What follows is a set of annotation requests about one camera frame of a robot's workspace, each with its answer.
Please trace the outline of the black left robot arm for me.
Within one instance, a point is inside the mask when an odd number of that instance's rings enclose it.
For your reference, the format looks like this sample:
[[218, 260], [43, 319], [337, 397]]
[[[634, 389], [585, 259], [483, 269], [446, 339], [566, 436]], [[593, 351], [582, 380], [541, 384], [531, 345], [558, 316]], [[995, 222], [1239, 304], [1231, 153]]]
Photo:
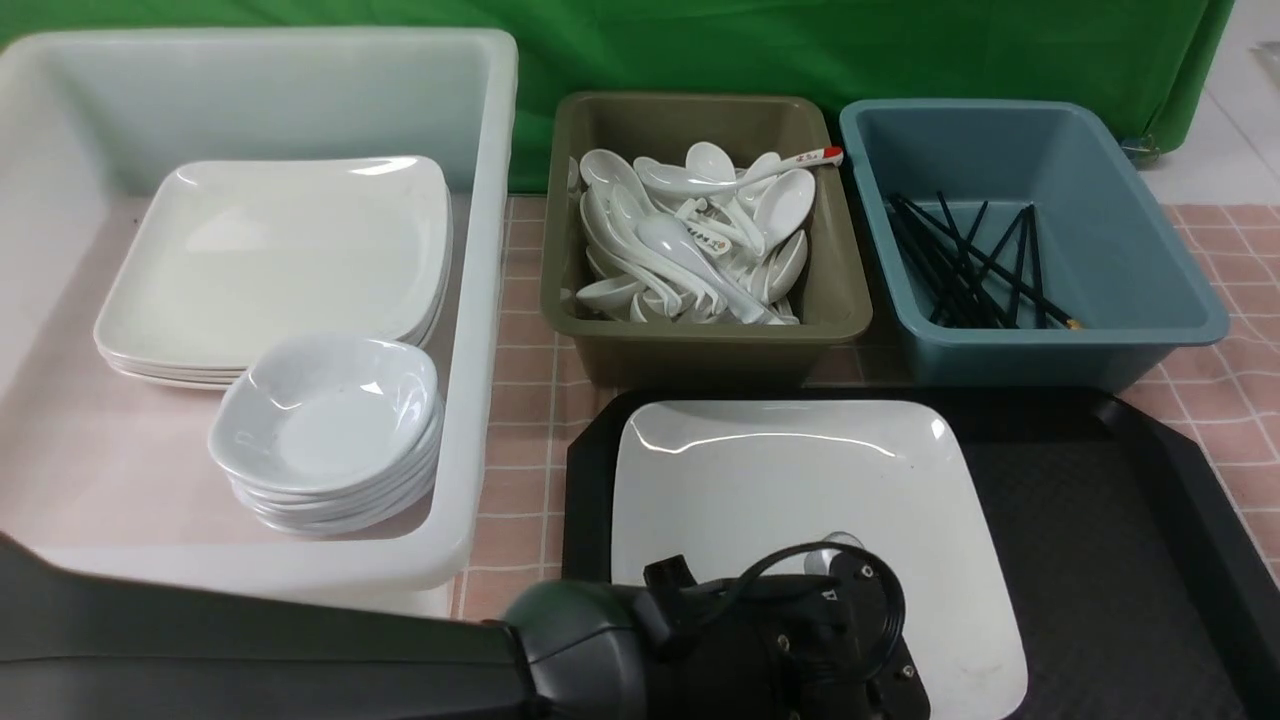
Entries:
[[5, 719], [928, 719], [901, 580], [824, 539], [463, 623], [79, 574], [3, 538]]

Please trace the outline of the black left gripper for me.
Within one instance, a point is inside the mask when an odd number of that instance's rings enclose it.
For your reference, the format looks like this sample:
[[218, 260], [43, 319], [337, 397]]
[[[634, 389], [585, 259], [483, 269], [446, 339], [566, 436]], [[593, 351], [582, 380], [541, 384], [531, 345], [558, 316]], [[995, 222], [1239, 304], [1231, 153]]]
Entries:
[[928, 719], [899, 575], [854, 544], [795, 544], [699, 583], [645, 568], [650, 719]]

